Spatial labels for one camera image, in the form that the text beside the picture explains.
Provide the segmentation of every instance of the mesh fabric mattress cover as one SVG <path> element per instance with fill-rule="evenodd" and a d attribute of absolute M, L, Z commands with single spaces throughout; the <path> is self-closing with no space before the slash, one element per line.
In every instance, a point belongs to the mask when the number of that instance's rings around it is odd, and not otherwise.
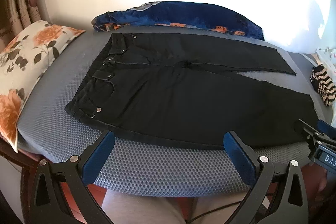
<path fill-rule="evenodd" d="M 331 120 L 331 108 L 323 104 L 308 79 L 313 65 L 299 54 L 291 53 L 296 63 L 302 67 L 301 70 L 288 52 L 253 38 L 164 26 L 125 26 L 115 32 L 192 33 L 276 48 L 297 73 L 296 76 L 276 72 L 240 74 L 310 94 L 318 117 L 326 122 Z M 20 148 L 43 154 L 53 162 L 61 162 L 71 155 L 80 155 L 97 139 L 99 131 L 69 116 L 64 107 L 73 98 L 90 65 L 106 45 L 110 35 L 110 32 L 85 32 L 75 39 L 46 71 L 19 118 Z M 302 166 L 308 162 L 309 149 L 306 143 L 296 143 L 258 149 L 256 152 L 275 162 L 288 163 L 296 159 Z M 231 160 L 222 150 L 170 148 L 121 138 L 116 138 L 115 147 L 95 184 L 122 193 L 147 196 L 205 196 L 247 189 Z"/>

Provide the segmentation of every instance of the gray pants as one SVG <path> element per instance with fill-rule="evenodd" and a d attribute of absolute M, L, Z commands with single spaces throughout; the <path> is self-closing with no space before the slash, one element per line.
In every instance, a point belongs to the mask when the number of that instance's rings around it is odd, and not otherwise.
<path fill-rule="evenodd" d="M 246 192 L 196 198 L 191 218 L 243 200 Z M 223 224 L 238 205 L 205 215 L 193 224 Z M 115 224 L 185 224 L 181 209 L 173 198 L 136 196 L 108 190 L 102 209 Z"/>

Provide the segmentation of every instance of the silver rivet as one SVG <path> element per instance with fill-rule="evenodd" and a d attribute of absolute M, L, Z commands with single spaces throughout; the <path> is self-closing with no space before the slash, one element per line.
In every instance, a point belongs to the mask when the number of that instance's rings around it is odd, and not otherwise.
<path fill-rule="evenodd" d="M 266 156 L 261 156 L 260 157 L 260 160 L 264 163 L 267 163 L 268 162 L 268 158 Z"/>
<path fill-rule="evenodd" d="M 76 162 L 77 160 L 78 160 L 78 156 L 77 155 L 74 155 L 74 156 L 70 157 L 70 161 L 71 162 Z"/>
<path fill-rule="evenodd" d="M 47 160 L 43 159 L 43 160 L 40 160 L 40 165 L 43 166 L 47 163 Z"/>
<path fill-rule="evenodd" d="M 296 160 L 292 160 L 291 164 L 294 165 L 294 166 L 298 166 L 299 165 L 299 163 Z"/>

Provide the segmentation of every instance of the brown curtain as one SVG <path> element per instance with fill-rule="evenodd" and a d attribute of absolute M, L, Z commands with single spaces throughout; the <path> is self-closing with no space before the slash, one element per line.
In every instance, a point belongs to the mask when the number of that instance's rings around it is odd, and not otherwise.
<path fill-rule="evenodd" d="M 40 19 L 37 0 L 0 0 L 0 52 L 24 28 Z"/>

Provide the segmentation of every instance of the black jeans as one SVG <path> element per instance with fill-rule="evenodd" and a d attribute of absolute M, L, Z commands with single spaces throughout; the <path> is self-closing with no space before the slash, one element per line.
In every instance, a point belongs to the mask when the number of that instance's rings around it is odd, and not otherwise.
<path fill-rule="evenodd" d="M 297 119 L 316 125 L 309 95 L 232 70 L 294 73 L 275 49 L 245 42 L 113 34 L 66 110 L 117 137 L 191 149 L 221 149 L 229 130 L 252 147 L 294 143 Z"/>

